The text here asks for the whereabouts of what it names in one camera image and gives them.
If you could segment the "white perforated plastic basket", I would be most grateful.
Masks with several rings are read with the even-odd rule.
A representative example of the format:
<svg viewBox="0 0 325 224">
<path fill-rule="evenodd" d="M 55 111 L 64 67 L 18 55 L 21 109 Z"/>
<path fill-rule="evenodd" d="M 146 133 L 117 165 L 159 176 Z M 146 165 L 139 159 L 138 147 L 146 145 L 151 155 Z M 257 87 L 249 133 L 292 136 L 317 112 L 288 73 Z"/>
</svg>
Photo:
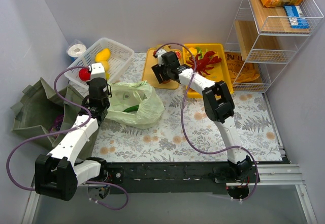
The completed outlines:
<svg viewBox="0 0 325 224">
<path fill-rule="evenodd" d="M 67 49 L 67 55 L 73 60 L 71 67 L 100 63 L 104 66 L 109 83 L 120 78 L 130 66 L 134 54 L 134 50 L 108 38 L 100 38 L 89 48 L 81 41 L 74 40 Z"/>
</svg>

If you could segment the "red toy apple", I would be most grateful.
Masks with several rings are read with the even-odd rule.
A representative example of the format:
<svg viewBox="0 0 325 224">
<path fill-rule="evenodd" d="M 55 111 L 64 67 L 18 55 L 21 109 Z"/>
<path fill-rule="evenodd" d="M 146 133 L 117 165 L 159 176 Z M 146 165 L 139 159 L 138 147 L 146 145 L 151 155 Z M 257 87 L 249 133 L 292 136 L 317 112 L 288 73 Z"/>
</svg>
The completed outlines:
<svg viewBox="0 0 325 224">
<path fill-rule="evenodd" d="M 79 73 L 79 78 L 80 80 L 82 81 L 89 81 L 91 79 L 91 72 L 89 71 L 89 69 L 86 69 L 86 68 L 82 68 Z"/>
</svg>

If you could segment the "pale yellow flat tray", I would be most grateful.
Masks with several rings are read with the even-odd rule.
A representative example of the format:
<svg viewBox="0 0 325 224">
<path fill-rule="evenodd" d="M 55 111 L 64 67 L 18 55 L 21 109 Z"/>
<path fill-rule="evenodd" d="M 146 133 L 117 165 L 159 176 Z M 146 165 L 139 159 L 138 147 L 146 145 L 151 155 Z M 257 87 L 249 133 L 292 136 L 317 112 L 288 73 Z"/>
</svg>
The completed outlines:
<svg viewBox="0 0 325 224">
<path fill-rule="evenodd" d="M 154 72 L 152 71 L 152 66 L 158 64 L 157 58 L 153 57 L 153 53 L 155 51 L 155 48 L 150 48 L 147 51 L 146 61 L 144 65 L 144 71 L 142 75 L 142 80 L 147 81 L 150 85 L 152 85 L 154 88 L 160 88 L 160 89 L 177 89 L 179 87 L 179 84 L 173 80 L 170 80 L 167 83 L 159 84 L 158 80 L 156 79 L 156 76 Z"/>
</svg>

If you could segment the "yellow toy pepper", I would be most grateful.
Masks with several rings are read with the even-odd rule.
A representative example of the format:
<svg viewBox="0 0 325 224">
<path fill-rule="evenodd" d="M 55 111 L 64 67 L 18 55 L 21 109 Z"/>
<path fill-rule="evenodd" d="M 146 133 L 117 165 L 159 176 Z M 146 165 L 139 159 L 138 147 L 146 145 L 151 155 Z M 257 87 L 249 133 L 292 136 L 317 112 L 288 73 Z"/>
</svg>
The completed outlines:
<svg viewBox="0 0 325 224">
<path fill-rule="evenodd" d="M 187 53 L 186 53 L 187 56 L 191 56 L 191 55 L 196 56 L 196 55 L 198 54 L 198 50 L 197 50 L 197 48 L 190 47 L 190 48 L 189 48 L 189 51 L 190 51 L 190 52 L 187 52 Z"/>
</svg>

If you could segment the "pale yellow toy lemon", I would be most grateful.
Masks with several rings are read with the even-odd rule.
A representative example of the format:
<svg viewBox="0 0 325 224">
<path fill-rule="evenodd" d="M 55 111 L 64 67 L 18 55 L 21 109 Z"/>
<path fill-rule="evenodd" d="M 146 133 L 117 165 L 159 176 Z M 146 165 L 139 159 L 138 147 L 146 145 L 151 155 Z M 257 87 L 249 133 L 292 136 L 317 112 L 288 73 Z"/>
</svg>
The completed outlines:
<svg viewBox="0 0 325 224">
<path fill-rule="evenodd" d="M 103 65 L 105 72 L 108 72 L 110 68 L 109 63 L 106 60 L 103 60 L 100 63 Z"/>
</svg>

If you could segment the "green toy cucumber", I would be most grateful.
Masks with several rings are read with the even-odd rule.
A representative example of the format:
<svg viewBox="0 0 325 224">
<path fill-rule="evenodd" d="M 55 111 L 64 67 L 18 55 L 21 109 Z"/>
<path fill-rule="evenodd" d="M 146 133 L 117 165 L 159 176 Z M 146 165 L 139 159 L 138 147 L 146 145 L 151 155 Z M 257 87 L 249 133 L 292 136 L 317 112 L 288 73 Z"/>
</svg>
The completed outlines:
<svg viewBox="0 0 325 224">
<path fill-rule="evenodd" d="M 138 111 L 139 106 L 140 105 L 131 106 L 129 108 L 124 109 L 123 112 L 126 112 L 126 113 L 136 112 L 136 111 Z"/>
</svg>

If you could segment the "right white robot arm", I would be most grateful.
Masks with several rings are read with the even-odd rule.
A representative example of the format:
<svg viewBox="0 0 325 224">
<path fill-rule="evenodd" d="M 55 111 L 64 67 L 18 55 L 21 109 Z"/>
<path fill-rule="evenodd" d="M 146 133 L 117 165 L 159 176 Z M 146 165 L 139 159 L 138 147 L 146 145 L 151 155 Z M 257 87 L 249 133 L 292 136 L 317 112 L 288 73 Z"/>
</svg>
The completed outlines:
<svg viewBox="0 0 325 224">
<path fill-rule="evenodd" d="M 230 166 L 230 174 L 235 180 L 245 179 L 252 169 L 252 158 L 246 149 L 243 148 L 239 134 L 236 130 L 234 120 L 235 104 L 224 81 L 215 82 L 202 76 L 199 71 L 199 64 L 196 57 L 191 57 L 193 67 L 186 64 L 181 65 L 175 52 L 158 49 L 154 51 L 153 57 L 158 64 L 152 66 L 152 70 L 159 83 L 173 80 L 179 84 L 186 85 L 199 93 L 204 102 L 204 109 L 207 117 L 217 126 L 223 139 L 225 149 L 215 152 L 205 152 L 196 148 L 187 136 L 184 125 L 184 107 L 186 97 L 183 97 L 181 106 L 181 126 L 184 136 L 191 148 L 201 154 L 214 155 L 222 152 L 227 153 L 227 162 Z"/>
</svg>

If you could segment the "olive green canvas bag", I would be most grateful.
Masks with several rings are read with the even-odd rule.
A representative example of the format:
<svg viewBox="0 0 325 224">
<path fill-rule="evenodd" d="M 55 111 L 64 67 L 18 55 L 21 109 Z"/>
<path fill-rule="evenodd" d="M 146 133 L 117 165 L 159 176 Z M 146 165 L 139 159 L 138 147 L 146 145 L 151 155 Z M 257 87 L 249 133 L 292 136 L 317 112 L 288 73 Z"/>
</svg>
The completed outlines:
<svg viewBox="0 0 325 224">
<path fill-rule="evenodd" d="M 78 105 L 84 99 L 84 96 L 71 85 L 60 90 L 59 93 Z M 63 123 L 58 130 L 71 128 L 80 111 L 78 107 L 59 98 L 54 89 L 43 78 L 40 78 L 33 86 L 28 85 L 23 90 L 23 94 L 20 101 L 11 107 L 15 114 L 11 132 L 25 139 L 48 134 L 54 125 L 55 119 L 59 116 L 64 117 Z M 78 158 L 86 159 L 91 156 L 97 135 L 98 130 L 91 135 L 89 142 L 86 142 L 83 146 Z M 50 136 L 36 139 L 34 142 L 50 151 L 61 142 L 64 136 Z"/>
</svg>

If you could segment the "purple candy bag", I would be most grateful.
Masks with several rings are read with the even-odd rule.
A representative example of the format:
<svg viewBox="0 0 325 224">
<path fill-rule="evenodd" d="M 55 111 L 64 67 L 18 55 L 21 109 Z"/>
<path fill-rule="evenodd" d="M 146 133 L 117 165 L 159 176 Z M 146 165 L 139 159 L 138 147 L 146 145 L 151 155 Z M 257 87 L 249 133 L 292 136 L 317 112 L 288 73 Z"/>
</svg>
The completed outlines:
<svg viewBox="0 0 325 224">
<path fill-rule="evenodd" d="M 53 125 L 51 126 L 49 132 L 53 133 L 53 132 L 59 132 L 61 125 L 63 123 L 63 119 L 64 119 L 64 115 L 59 115 L 55 118 Z"/>
</svg>

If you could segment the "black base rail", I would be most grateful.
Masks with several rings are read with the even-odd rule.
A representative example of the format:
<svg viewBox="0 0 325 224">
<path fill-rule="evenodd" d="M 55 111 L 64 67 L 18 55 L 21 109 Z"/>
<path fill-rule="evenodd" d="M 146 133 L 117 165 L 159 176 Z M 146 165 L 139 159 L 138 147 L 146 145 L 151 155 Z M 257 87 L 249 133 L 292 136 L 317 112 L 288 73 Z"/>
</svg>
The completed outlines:
<svg viewBox="0 0 325 224">
<path fill-rule="evenodd" d="M 99 184 L 87 184 L 104 198 L 107 194 L 131 193 L 213 193 L 226 195 L 228 188 L 247 189 L 259 185 L 287 185 L 291 183 L 288 164 L 261 164 L 243 177 L 236 177 L 226 162 L 180 163 L 107 163 L 108 179 L 103 190 Z"/>
</svg>

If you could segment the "yellow toy fruit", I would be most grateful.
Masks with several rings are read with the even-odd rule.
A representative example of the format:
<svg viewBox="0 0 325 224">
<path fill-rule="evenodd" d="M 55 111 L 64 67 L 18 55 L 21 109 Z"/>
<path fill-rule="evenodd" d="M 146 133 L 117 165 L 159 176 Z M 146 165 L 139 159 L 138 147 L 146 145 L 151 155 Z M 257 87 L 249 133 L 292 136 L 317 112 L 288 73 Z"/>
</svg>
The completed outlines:
<svg viewBox="0 0 325 224">
<path fill-rule="evenodd" d="M 111 56 L 111 52 L 108 48 L 103 49 L 95 56 L 95 62 L 107 61 Z"/>
</svg>

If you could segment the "deep yellow plastic bin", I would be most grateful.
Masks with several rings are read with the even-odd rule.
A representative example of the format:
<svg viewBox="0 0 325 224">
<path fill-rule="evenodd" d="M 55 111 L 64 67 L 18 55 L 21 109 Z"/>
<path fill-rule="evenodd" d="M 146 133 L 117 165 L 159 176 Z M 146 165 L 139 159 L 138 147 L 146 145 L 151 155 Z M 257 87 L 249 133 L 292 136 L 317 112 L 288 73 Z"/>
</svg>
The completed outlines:
<svg viewBox="0 0 325 224">
<path fill-rule="evenodd" d="M 221 62 L 213 65 L 208 65 L 207 67 L 211 69 L 206 71 L 208 74 L 202 72 L 202 75 L 207 79 L 213 80 L 215 82 L 219 82 L 220 80 L 224 81 L 228 86 L 230 94 L 233 94 L 234 90 L 232 87 L 232 82 L 230 79 L 222 44 L 184 44 L 184 46 L 186 46 L 190 51 L 193 51 L 195 49 L 196 51 L 193 53 L 194 56 L 201 54 L 199 59 L 201 59 L 206 54 L 206 52 L 215 52 L 214 56 L 220 58 Z"/>
</svg>

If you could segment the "light green plastic bag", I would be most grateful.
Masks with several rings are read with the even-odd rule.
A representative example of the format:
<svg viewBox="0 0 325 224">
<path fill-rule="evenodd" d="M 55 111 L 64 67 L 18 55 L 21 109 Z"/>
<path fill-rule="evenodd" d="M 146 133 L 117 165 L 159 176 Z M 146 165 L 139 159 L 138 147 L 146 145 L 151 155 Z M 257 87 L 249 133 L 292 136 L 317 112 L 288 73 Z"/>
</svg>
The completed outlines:
<svg viewBox="0 0 325 224">
<path fill-rule="evenodd" d="M 165 107 L 153 86 L 147 81 L 112 83 L 112 97 L 106 119 L 148 129 L 155 126 Z"/>
</svg>

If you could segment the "tissue roll in blue wrap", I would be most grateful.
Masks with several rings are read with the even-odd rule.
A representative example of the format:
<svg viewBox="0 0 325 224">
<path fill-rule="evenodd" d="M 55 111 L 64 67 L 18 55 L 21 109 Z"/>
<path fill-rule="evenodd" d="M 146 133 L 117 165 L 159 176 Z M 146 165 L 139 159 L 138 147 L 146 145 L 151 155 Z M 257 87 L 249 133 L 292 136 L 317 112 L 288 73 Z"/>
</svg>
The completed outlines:
<svg viewBox="0 0 325 224">
<path fill-rule="evenodd" d="M 75 39 L 67 48 L 66 53 L 71 59 L 71 61 L 75 61 L 78 59 L 85 51 L 87 50 L 84 43 Z"/>
</svg>

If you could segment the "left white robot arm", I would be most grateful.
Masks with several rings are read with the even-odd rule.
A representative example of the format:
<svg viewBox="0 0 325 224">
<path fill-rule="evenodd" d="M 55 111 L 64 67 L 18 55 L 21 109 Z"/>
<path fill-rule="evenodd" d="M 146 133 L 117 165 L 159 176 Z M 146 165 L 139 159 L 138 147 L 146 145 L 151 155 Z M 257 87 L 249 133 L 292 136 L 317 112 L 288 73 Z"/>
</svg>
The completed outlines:
<svg viewBox="0 0 325 224">
<path fill-rule="evenodd" d="M 77 187 L 89 179 L 103 180 L 105 160 L 89 157 L 81 163 L 76 160 L 89 138 L 99 129 L 109 108 L 111 96 L 104 78 L 93 78 L 88 86 L 89 95 L 82 101 L 86 110 L 76 118 L 76 130 L 69 132 L 47 155 L 39 155 L 35 162 L 35 190 L 40 195 L 64 201 L 70 200 Z"/>
</svg>

